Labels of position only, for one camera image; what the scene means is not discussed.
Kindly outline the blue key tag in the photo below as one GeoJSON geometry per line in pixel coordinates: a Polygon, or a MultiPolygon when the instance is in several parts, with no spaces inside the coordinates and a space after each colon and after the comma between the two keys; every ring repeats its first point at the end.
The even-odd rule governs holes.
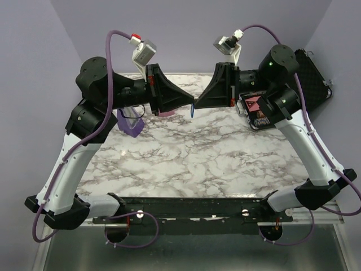
{"type": "Polygon", "coordinates": [[[190,109],[190,117],[193,119],[194,117],[194,112],[195,112],[195,104],[191,104],[191,109],[190,109]]]}

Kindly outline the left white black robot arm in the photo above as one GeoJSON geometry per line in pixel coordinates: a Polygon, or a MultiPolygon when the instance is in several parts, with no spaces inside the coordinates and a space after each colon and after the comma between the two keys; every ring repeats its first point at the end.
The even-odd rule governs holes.
{"type": "Polygon", "coordinates": [[[117,124],[114,110],[149,104],[154,115],[193,103],[191,94],[170,82],[158,64],[146,66],[146,77],[132,80],[115,73],[108,59],[83,63],[76,84],[82,100],[66,124],[63,149],[43,189],[25,205],[54,230],[73,230],[86,219],[107,217],[118,223],[125,202],[115,194],[79,196],[80,180],[93,156],[117,124]]]}

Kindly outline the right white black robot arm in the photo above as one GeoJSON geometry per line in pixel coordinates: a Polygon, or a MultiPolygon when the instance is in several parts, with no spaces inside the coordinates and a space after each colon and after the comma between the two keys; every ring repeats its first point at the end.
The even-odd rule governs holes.
{"type": "Polygon", "coordinates": [[[294,51],[281,44],[270,49],[257,70],[241,71],[235,63],[217,63],[209,85],[193,106],[232,107],[241,93],[263,93],[257,100],[259,109],[286,137],[308,173],[302,185],[263,198],[259,214],[266,221],[288,208],[323,207],[357,177],[353,169],[344,168],[333,157],[311,124],[302,94],[287,85],[298,67],[294,51]]]}

